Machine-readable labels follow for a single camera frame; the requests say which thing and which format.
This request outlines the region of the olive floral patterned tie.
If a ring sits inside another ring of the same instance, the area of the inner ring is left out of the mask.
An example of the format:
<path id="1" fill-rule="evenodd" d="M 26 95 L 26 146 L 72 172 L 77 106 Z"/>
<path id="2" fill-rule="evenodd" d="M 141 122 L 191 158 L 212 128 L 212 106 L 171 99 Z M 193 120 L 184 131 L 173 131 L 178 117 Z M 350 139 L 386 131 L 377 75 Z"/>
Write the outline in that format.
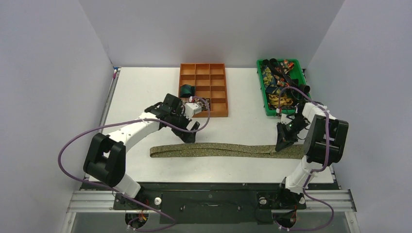
<path id="1" fill-rule="evenodd" d="M 251 157 L 301 159 L 304 155 L 303 145 L 292 145 L 280 151 L 275 149 L 275 145 L 249 146 L 227 143 L 175 144 L 150 148 L 150 157 L 152 158 Z"/>

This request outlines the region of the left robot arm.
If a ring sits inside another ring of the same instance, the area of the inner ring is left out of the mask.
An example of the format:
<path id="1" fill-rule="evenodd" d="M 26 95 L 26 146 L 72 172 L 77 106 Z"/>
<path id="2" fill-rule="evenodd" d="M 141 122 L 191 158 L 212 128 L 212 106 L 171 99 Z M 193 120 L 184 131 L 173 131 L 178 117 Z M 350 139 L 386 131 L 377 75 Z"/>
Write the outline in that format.
<path id="1" fill-rule="evenodd" d="M 142 187 L 126 174 L 128 150 L 165 127 L 170 127 L 183 142 L 194 143 L 200 124 L 195 122 L 190 130 L 187 126 L 201 110 L 201 105 L 192 100 L 183 103 L 180 98 L 167 94 L 162 102 L 146 108 L 135 123 L 109 134 L 94 135 L 83 165 L 84 172 L 126 195 L 126 203 L 132 208 L 142 207 L 145 202 Z"/>

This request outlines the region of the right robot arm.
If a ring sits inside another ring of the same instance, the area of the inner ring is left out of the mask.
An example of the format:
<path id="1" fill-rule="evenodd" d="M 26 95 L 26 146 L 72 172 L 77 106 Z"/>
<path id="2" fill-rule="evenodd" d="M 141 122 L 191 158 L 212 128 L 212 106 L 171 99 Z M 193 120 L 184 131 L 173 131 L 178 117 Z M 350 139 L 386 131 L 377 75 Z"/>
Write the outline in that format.
<path id="1" fill-rule="evenodd" d="M 276 127 L 277 152 L 291 147 L 298 141 L 298 134 L 309 127 L 299 165 L 274 194 L 276 205 L 289 209 L 304 203 L 304 190 L 319 172 L 341 160 L 349 124 L 332 116 L 325 106 L 306 102 L 298 107 L 289 123 L 278 123 Z"/>

